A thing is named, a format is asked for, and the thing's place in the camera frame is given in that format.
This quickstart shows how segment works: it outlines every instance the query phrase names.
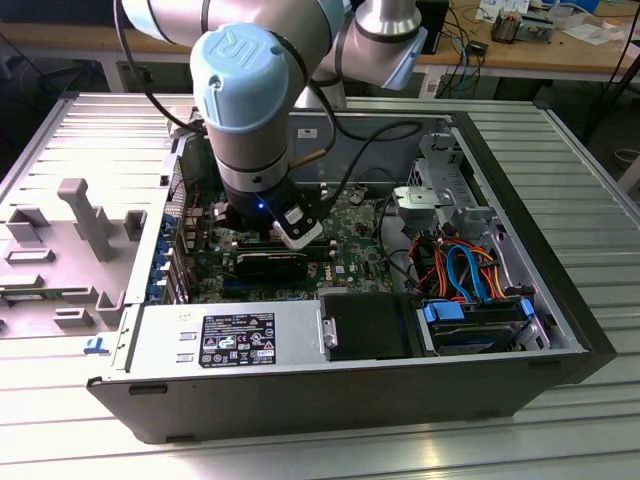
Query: sticker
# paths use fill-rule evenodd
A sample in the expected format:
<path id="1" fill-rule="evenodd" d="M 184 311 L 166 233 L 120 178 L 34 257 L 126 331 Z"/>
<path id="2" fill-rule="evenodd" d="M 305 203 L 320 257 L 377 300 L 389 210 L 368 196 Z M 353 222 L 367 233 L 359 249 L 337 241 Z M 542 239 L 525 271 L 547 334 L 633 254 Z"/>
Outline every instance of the sticker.
<path id="1" fill-rule="evenodd" d="M 202 322 L 199 363 L 203 368 L 273 365 L 273 313 L 208 315 Z"/>
<path id="2" fill-rule="evenodd" d="M 317 128 L 299 128 L 298 138 L 318 138 Z"/>

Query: blue connector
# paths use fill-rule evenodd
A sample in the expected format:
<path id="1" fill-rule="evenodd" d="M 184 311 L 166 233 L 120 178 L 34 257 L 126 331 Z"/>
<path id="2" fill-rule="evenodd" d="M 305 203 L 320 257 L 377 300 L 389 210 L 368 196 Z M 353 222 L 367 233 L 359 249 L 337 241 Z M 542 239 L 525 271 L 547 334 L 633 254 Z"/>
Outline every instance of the blue connector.
<path id="1" fill-rule="evenodd" d="M 149 279 L 152 282 L 159 282 L 163 278 L 164 278 L 164 273 L 162 273 L 160 270 L 158 270 L 158 269 L 151 270 L 151 274 L 149 275 Z"/>
<path id="2" fill-rule="evenodd" d="M 162 287 L 154 284 L 147 285 L 147 295 L 160 298 L 162 296 Z"/>
<path id="3" fill-rule="evenodd" d="M 165 257 L 162 253 L 156 253 L 153 256 L 153 265 L 156 268 L 164 267 L 165 263 L 167 263 L 167 257 Z"/>
<path id="4" fill-rule="evenodd" d="M 464 320 L 462 305 L 457 302 L 432 302 L 423 308 L 423 312 L 427 323 L 436 321 L 457 322 Z"/>
<path id="5" fill-rule="evenodd" d="M 160 225 L 160 229 L 165 231 L 175 230 L 177 224 L 178 222 L 176 221 L 174 216 L 165 213 L 164 215 L 162 215 L 162 224 Z"/>
<path id="6" fill-rule="evenodd" d="M 520 300 L 520 306 L 522 307 L 522 311 L 528 320 L 533 320 L 533 317 L 536 315 L 536 312 L 533 310 L 533 305 L 526 298 Z"/>
<path id="7" fill-rule="evenodd" d="M 458 279 L 456 278 L 456 274 L 453 270 L 453 261 L 458 251 L 464 253 L 467 257 L 467 260 L 469 261 L 469 271 L 471 272 L 471 280 L 473 282 L 473 288 L 475 288 L 476 290 L 476 296 L 483 302 L 490 303 L 491 297 L 487 293 L 487 289 L 484 287 L 482 280 L 480 280 L 480 272 L 478 271 L 478 264 L 476 263 L 476 259 L 473 257 L 473 253 L 471 252 L 471 250 L 462 245 L 451 247 L 449 249 L 449 253 L 447 254 L 447 274 L 449 275 L 449 281 L 451 282 L 451 285 L 453 285 L 455 289 L 460 292 L 467 303 L 473 302 L 471 294 L 458 283 Z"/>
<path id="8" fill-rule="evenodd" d="M 156 243 L 156 253 L 165 254 L 170 248 L 171 245 L 166 240 L 158 240 L 158 243 Z"/>
<path id="9" fill-rule="evenodd" d="M 106 340 L 102 336 L 96 335 L 87 341 L 87 346 L 84 347 L 84 353 L 86 355 L 96 353 L 99 355 L 106 355 L 110 352 Z"/>

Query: white label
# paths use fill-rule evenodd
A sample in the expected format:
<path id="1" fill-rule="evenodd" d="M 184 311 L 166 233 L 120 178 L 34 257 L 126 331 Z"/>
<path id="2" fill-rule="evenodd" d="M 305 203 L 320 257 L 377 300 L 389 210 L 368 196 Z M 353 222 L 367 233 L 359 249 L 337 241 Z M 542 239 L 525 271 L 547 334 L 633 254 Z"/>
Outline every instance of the white label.
<path id="1" fill-rule="evenodd" d="M 317 128 L 299 128 L 298 138 L 318 138 Z"/>

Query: desk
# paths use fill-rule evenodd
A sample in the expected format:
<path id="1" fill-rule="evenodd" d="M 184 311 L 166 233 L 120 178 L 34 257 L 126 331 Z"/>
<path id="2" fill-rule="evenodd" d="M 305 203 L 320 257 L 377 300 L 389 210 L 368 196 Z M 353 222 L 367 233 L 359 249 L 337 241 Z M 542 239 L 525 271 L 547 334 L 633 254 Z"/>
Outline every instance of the desk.
<path id="1" fill-rule="evenodd" d="M 549 44 L 534 42 L 516 42 L 508 45 L 491 40 L 491 23 L 475 20 L 478 0 L 451 0 L 460 25 L 472 40 L 489 45 L 489 50 L 482 66 L 483 76 L 539 78 L 549 80 L 582 80 L 607 82 L 620 58 L 621 43 L 607 42 L 599 46 L 555 32 Z M 620 16 L 620 20 L 630 22 L 629 15 L 635 14 L 638 4 L 629 2 L 625 5 L 613 6 L 601 3 L 596 10 L 599 16 Z M 455 23 L 451 13 L 447 20 Z M 447 26 L 457 34 L 457 29 Z M 460 56 L 448 39 L 442 39 L 435 55 L 420 58 L 418 71 L 425 73 L 425 83 L 421 96 L 428 96 L 427 81 L 437 81 L 438 77 L 451 73 L 458 64 Z M 620 75 L 631 65 L 632 59 L 627 56 L 620 67 Z"/>
<path id="2" fill-rule="evenodd" d="M 477 4 L 478 0 L 452 0 L 461 26 L 471 38 L 489 44 L 482 75 L 600 82 L 609 80 L 620 56 L 619 43 L 609 42 L 596 47 L 560 32 L 554 34 L 548 45 L 495 43 L 491 41 L 490 23 L 469 20 L 475 17 L 475 9 L 470 7 Z M 596 13 L 627 16 L 633 15 L 636 8 L 634 2 L 622 6 L 601 4 Z M 117 65 L 125 58 L 113 28 L 0 23 L 0 31 L 29 56 L 98 61 L 104 68 L 111 91 L 125 91 Z M 161 42 L 137 31 L 129 32 L 127 38 L 136 60 L 140 62 L 189 62 L 188 48 Z M 8 46 L 0 45 L 0 55 L 12 53 Z M 459 56 L 451 43 L 443 39 L 435 55 L 421 57 L 416 71 L 439 79 L 441 75 L 451 73 L 458 61 Z M 621 73 L 630 64 L 630 59 L 625 60 Z"/>

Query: wire bundle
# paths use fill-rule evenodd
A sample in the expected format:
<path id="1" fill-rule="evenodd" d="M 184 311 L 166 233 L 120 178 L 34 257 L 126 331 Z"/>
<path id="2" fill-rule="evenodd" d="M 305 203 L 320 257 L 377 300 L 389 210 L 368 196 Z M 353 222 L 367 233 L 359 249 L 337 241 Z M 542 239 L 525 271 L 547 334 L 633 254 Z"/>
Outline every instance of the wire bundle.
<path id="1" fill-rule="evenodd" d="M 496 259 L 483 248 L 458 238 L 436 237 L 429 239 L 420 234 L 409 250 L 409 259 L 415 264 L 418 249 L 426 246 L 433 251 L 435 267 L 416 284 L 416 288 L 425 293 L 437 295 L 439 298 L 450 299 L 461 303 L 472 303 L 472 295 L 462 286 L 466 272 L 460 277 L 455 275 L 455 258 L 466 258 L 469 262 L 472 285 L 476 298 L 480 301 L 507 298 L 500 285 L 500 274 Z M 432 285 L 429 280 L 436 274 L 438 279 Z M 450 294 L 453 287 L 455 294 Z"/>

